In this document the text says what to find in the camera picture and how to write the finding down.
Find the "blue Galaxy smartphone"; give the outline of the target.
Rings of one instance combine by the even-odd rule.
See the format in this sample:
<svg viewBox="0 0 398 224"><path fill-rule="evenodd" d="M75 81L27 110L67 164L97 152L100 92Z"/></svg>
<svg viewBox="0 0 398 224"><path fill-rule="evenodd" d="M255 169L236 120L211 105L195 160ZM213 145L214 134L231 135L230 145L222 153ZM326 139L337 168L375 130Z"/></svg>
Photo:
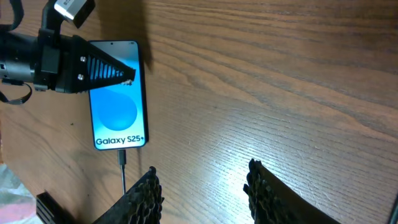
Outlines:
<svg viewBox="0 0 398 224"><path fill-rule="evenodd" d="M135 70L134 81L89 91L93 143L99 151L142 147L149 137L141 50L133 40L91 44Z"/></svg>

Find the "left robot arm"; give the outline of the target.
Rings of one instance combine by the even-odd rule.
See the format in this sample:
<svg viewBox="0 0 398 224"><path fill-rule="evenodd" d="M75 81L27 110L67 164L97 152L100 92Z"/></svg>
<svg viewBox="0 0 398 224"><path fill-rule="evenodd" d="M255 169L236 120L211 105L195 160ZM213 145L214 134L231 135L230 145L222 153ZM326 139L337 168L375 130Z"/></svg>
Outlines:
<svg viewBox="0 0 398 224"><path fill-rule="evenodd" d="M81 93L134 80L133 68L78 35L60 33L63 21L80 28L95 8L94 1L48 1L36 37L15 32L24 10L21 0L9 2L14 22L1 25L3 84L27 86L30 91Z"/></svg>

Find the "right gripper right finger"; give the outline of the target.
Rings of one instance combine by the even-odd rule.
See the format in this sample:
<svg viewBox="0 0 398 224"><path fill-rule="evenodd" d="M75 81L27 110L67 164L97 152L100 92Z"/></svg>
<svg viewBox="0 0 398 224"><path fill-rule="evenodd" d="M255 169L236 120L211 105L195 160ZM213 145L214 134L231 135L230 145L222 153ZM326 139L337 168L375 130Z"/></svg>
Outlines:
<svg viewBox="0 0 398 224"><path fill-rule="evenodd" d="M246 180L243 190L255 223L338 224L284 184L261 161L250 160Z"/></svg>

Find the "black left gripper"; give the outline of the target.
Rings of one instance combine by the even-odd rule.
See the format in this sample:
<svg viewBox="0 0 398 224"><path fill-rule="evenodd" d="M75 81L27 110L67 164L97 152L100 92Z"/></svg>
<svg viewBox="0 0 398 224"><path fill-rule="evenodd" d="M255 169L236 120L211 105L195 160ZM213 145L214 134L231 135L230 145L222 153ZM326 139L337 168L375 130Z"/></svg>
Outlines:
<svg viewBox="0 0 398 224"><path fill-rule="evenodd" d="M132 82L136 71L78 35L40 29L37 37L34 88L59 93Z"/></svg>

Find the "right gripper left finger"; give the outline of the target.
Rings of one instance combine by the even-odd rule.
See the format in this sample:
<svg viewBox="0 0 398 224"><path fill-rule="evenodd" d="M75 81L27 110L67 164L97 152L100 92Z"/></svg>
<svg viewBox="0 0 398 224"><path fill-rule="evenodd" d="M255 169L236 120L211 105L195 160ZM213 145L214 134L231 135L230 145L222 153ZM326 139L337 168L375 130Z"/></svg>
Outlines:
<svg viewBox="0 0 398 224"><path fill-rule="evenodd" d="M162 186L156 168L149 170L93 224L159 224L162 218Z"/></svg>

